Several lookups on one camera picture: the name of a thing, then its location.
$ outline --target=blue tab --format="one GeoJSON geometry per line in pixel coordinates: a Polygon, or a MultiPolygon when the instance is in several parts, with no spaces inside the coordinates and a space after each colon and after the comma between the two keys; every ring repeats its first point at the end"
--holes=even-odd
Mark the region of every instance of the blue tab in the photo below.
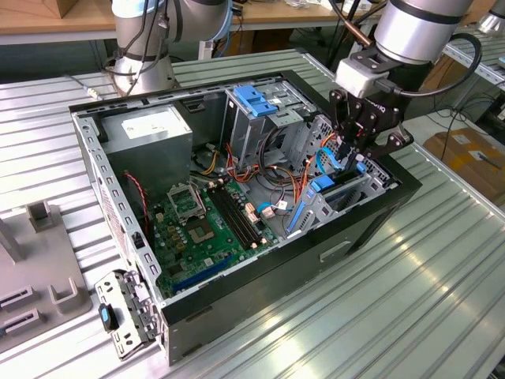
{"type": "Polygon", "coordinates": [[[305,202],[301,201],[300,205],[298,206],[298,209],[297,209],[296,213],[293,216],[293,219],[291,220],[290,225],[287,227],[287,232],[288,233],[291,233],[291,231],[293,230],[294,224],[297,223],[297,220],[300,217],[300,214],[301,214],[301,211],[303,211],[303,208],[305,208],[305,202]]]}
{"type": "Polygon", "coordinates": [[[364,174],[366,172],[366,164],[364,164],[363,162],[358,162],[357,165],[356,165],[356,168],[362,174],[364,174]]]}
{"type": "Polygon", "coordinates": [[[236,87],[234,94],[251,111],[254,117],[266,116],[278,110],[275,105],[271,105],[263,97],[263,93],[257,91],[252,85],[236,87]]]}
{"type": "Polygon", "coordinates": [[[333,182],[329,176],[327,175],[321,175],[321,176],[318,176],[317,178],[314,178],[311,182],[310,182],[310,186],[316,191],[316,192],[320,192],[322,190],[324,190],[325,188],[328,188],[328,187],[331,187],[331,186],[334,186],[335,185],[335,182],[333,182]]]}
{"type": "Polygon", "coordinates": [[[107,308],[102,309],[102,321],[107,322],[109,320],[109,312],[107,312],[107,308]]]}

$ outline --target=aluminum extrusion table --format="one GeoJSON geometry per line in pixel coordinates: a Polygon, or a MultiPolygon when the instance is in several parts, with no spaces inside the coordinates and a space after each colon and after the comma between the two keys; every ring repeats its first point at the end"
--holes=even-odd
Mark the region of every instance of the aluminum extrusion table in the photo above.
{"type": "MultiPolygon", "coordinates": [[[[183,85],[293,69],[327,95],[332,74],[296,51],[174,65],[183,85]]],[[[81,79],[106,98],[101,74],[81,79]]],[[[176,366],[155,344],[120,362],[93,283],[123,267],[84,170],[64,78],[0,86],[0,216],[59,205],[94,309],[0,355],[1,377],[485,377],[505,354],[505,216],[414,145],[395,154],[423,186],[370,243],[176,366]]]]}
{"type": "MultiPolygon", "coordinates": [[[[505,57],[505,38],[487,36],[476,30],[474,26],[461,27],[456,30],[456,33],[461,32],[469,33],[481,41],[482,59],[475,73],[491,84],[500,83],[497,87],[505,89],[505,69],[498,64],[498,58],[505,57]]],[[[448,43],[443,52],[465,67],[470,66],[475,56],[471,43],[464,39],[448,43]]]]}

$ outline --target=green motherboard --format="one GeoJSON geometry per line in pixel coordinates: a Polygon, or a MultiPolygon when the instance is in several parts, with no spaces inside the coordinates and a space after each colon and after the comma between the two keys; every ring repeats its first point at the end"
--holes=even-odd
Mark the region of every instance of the green motherboard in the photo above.
{"type": "Polygon", "coordinates": [[[270,228],[262,222],[253,225],[249,221],[245,209],[247,199],[236,182],[228,182],[217,189],[192,189],[192,192],[201,201],[195,201],[188,191],[178,192],[149,209],[155,215],[153,250],[162,269],[157,284],[166,297],[253,257],[277,242],[270,228]],[[201,210],[196,213],[198,216],[187,220],[183,217],[181,221],[181,215],[196,211],[195,208],[201,210]],[[256,242],[250,245],[247,231],[256,236],[256,242]]]}

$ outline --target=label sticker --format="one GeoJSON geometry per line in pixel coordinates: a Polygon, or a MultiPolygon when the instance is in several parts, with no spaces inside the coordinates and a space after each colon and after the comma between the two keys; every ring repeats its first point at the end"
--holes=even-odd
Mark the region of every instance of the label sticker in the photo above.
{"type": "Polygon", "coordinates": [[[476,160],[482,160],[481,156],[486,157],[486,155],[483,152],[480,152],[478,150],[473,150],[472,152],[468,152],[473,158],[476,160]]]}
{"type": "Polygon", "coordinates": [[[469,144],[471,142],[471,140],[469,140],[468,138],[466,138],[466,136],[463,136],[462,134],[456,134],[455,136],[452,136],[452,137],[459,144],[469,144]]]}
{"type": "Polygon", "coordinates": [[[171,109],[125,120],[122,122],[122,126],[130,140],[161,132],[166,132],[167,137],[175,137],[189,132],[185,123],[171,109]]]}
{"type": "Polygon", "coordinates": [[[287,201],[279,200],[279,202],[276,205],[277,208],[279,208],[282,211],[285,211],[287,208],[287,201]]]}

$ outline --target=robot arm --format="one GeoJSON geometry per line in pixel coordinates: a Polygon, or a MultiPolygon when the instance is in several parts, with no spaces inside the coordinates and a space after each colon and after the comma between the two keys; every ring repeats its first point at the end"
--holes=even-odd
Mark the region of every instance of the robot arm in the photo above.
{"type": "Polygon", "coordinates": [[[505,32],[505,0],[496,0],[489,13],[479,21],[478,28],[490,36],[503,36],[505,32]]]}
{"type": "Polygon", "coordinates": [[[335,131],[343,144],[341,155],[353,154],[357,160],[364,156],[376,158],[412,143],[412,136],[401,127],[411,99],[448,91],[473,73],[481,59],[478,39],[467,34],[453,36],[471,2],[390,0],[377,25],[375,43],[350,29],[367,48],[343,59],[335,75],[342,90],[331,92],[330,98],[335,110],[335,131]],[[432,63],[451,38],[467,39],[473,44],[473,64],[457,83],[419,92],[432,63]],[[376,136],[389,129],[387,143],[375,145],[376,136]]]}
{"type": "Polygon", "coordinates": [[[113,0],[119,52],[114,82],[126,95],[175,86],[165,41],[220,39],[231,24],[231,0],[113,0]]]}

